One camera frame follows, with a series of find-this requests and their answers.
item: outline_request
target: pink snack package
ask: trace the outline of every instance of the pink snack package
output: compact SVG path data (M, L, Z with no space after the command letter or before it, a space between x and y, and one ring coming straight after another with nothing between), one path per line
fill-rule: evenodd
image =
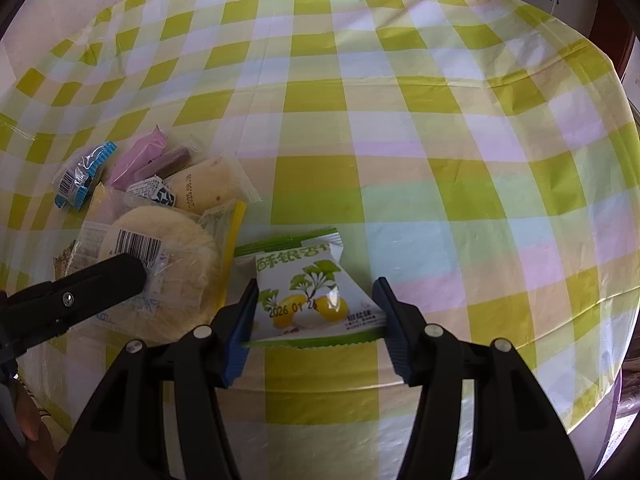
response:
M166 136L156 128L148 135L138 139L133 147L115 163L106 185L120 191L135 183L135 173L162 155L166 147Z

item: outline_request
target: yellow fruit illustration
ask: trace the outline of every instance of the yellow fruit illustration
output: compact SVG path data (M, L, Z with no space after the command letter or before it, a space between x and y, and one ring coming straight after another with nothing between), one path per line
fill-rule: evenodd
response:
M322 298L318 298L315 304L318 313L329 322L340 321L349 314L349 305L347 305L347 302L344 301L343 298L340 298L339 305L334 305L329 303L327 296L323 296Z
M291 326L294 314L302 310L305 302L306 296L304 294L292 294L273 307L274 327L286 328Z

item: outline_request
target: metal bolt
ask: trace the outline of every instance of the metal bolt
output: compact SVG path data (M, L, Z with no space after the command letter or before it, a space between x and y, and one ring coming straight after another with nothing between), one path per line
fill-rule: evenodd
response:
M62 304L67 308L69 308L70 306L73 306L74 301L75 301L74 295L71 292L65 292L62 295Z
M130 354L135 354L137 352L140 352L143 346L144 345L142 344L142 341L140 341L139 339L134 339L133 341L129 341L127 343L127 352L129 352Z
M444 334L444 330L440 325L432 323L424 327L424 333L429 337L440 337L442 334Z
M211 327L208 325L200 325L193 330L193 336L196 339L206 339L210 335L211 335Z
M495 343L494 343L494 346L500 352L510 352L511 349L513 348L511 343L509 341L507 341L506 339L496 339Z

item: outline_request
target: person's finger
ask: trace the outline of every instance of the person's finger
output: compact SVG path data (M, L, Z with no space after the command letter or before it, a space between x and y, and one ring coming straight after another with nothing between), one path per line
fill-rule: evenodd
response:
M40 434L40 427L43 425L38 407L19 381L13 382L13 387L15 388L15 418L18 420L18 426L26 438L36 441Z
M27 441L27 456L47 479L53 479L60 457L53 447L51 435L44 424L40 426L37 442Z

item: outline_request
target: round table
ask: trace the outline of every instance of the round table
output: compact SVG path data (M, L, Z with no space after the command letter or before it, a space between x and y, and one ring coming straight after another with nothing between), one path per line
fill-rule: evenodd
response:
M2 287L50 279L78 233L60 162L158 124L238 156L263 198L239 243L336 226L367 292L386 276L458 338L509 338L568 430L610 390L638 313L640 146L588 40L517 0L87 1L79 32L55 3L22 28L68 36L37 62L20 14L3 40ZM21 371L70 429L123 342L71 332ZM378 342L252 350L220 403L244 478L386 479L417 396Z

